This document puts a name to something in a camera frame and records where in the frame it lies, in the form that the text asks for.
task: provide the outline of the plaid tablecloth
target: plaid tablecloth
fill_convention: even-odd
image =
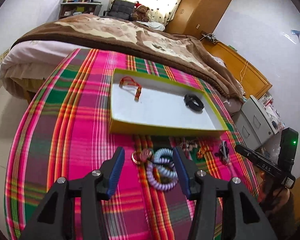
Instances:
[[[174,147],[182,138],[108,133],[111,76],[115,68],[169,78],[205,90],[220,111],[228,131],[218,140],[199,138],[207,154],[201,169],[229,180],[237,176],[254,194],[258,183],[251,163],[234,151],[242,142],[223,103],[204,81],[141,58],[97,49],[78,49],[55,69],[25,112],[14,138],[5,185],[5,212],[13,240],[20,236],[33,211],[57,178],[78,179],[125,149],[125,163],[115,195],[103,202],[110,239],[187,239],[194,202],[177,185],[163,193],[148,185],[144,166],[131,153],[143,148]],[[215,157],[220,140],[227,140],[230,165]],[[218,202],[215,238],[220,238],[222,210]],[[80,200],[75,201],[76,238],[82,239]]]

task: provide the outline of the red bracelet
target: red bracelet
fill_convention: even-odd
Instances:
[[[137,92],[136,92],[136,95],[134,97],[134,100],[138,101],[139,100],[139,97],[141,95],[141,89],[142,87],[137,83],[135,82],[132,77],[129,77],[129,76],[126,76],[126,77],[123,77],[121,80],[120,80],[120,83],[119,83],[119,86],[122,87],[123,85],[125,86],[135,86],[135,87],[138,87],[137,88]]]

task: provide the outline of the black office chair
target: black office chair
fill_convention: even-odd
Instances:
[[[103,11],[103,17],[112,16],[124,20],[130,20],[134,6],[135,3],[133,2],[114,0],[111,9],[109,11]]]

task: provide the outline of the white drawer cabinet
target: white drawer cabinet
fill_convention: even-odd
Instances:
[[[232,119],[246,146],[251,150],[258,149],[278,132],[254,96],[250,96]]]

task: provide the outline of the black wristband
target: black wristband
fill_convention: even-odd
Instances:
[[[186,103],[186,106],[196,112],[200,112],[204,108],[202,101],[193,94],[186,94],[184,102]]]

